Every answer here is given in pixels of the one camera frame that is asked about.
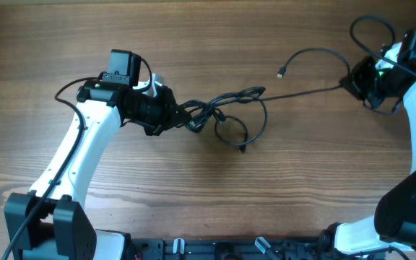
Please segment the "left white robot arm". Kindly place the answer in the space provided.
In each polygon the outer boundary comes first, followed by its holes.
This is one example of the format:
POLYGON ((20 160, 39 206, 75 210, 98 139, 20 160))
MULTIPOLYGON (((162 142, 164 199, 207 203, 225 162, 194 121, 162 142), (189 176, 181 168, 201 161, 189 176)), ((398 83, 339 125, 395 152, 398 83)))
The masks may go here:
POLYGON ((25 194, 4 205, 14 259, 138 259, 128 233, 95 229, 85 213, 90 181, 105 148, 127 123, 157 136, 183 125, 191 115, 170 88, 150 75, 139 81, 147 62, 130 51, 112 50, 108 69, 77 80, 74 117, 48 167, 25 194))

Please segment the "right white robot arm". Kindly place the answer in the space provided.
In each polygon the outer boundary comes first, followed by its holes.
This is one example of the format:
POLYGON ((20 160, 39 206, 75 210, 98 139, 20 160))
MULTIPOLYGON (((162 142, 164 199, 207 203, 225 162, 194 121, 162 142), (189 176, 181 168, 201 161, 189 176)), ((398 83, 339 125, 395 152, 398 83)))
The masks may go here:
POLYGON ((379 201, 374 215, 337 226, 334 248, 352 255, 396 247, 416 251, 416 29, 391 45, 378 61, 364 58, 341 79, 358 100, 377 108, 397 98, 407 111, 412 145, 411 173, 379 201))

